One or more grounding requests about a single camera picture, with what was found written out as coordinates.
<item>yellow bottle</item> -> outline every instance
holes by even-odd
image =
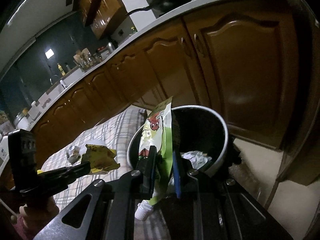
[[[64,76],[66,73],[64,72],[63,68],[61,67],[61,65],[58,63],[58,68],[62,74],[62,76]]]

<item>metal screw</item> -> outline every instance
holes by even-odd
[[[104,184],[104,180],[103,179],[96,179],[94,182],[93,182],[93,185],[95,187],[100,187]]]
[[[191,176],[194,176],[194,175],[199,174],[199,171],[196,170],[196,169],[190,169],[190,170],[189,170],[189,174],[190,174]]]
[[[141,172],[138,170],[131,171],[131,176],[138,177],[138,176],[140,176],[140,174],[141,174]]]
[[[233,186],[234,184],[236,184],[236,181],[234,179],[227,179],[226,184],[228,186]]]

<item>plaid cloth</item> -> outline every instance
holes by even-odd
[[[81,147],[86,141],[93,139],[103,140],[109,149],[116,149],[117,151],[115,160],[117,163],[120,163],[119,169],[111,171],[107,175],[85,175],[70,184],[68,189],[53,196],[60,210],[64,209],[95,179],[111,181],[119,179],[123,174],[131,170],[130,165],[127,163],[127,148],[135,132],[144,124],[146,117],[145,109],[129,106],[125,111],[105,123],[82,132],[71,144],[51,155],[46,160],[41,168],[43,171],[72,166],[67,161],[66,148],[70,145]],[[161,210],[155,210],[145,222],[135,220],[134,239],[171,239]]]

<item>black handle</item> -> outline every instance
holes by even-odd
[[[134,9],[134,10],[128,12],[128,13],[127,13],[127,16],[129,16],[129,15],[135,13],[135,12],[148,11],[148,10],[150,10],[150,9],[151,9],[150,5],[148,5],[148,6],[144,7],[144,8]]]

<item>black wok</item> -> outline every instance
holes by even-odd
[[[147,7],[132,10],[128,12],[127,15],[131,15],[139,11],[148,11],[150,9],[155,9],[161,13],[167,13],[190,1],[191,0],[152,0],[150,2],[150,5],[148,5]]]

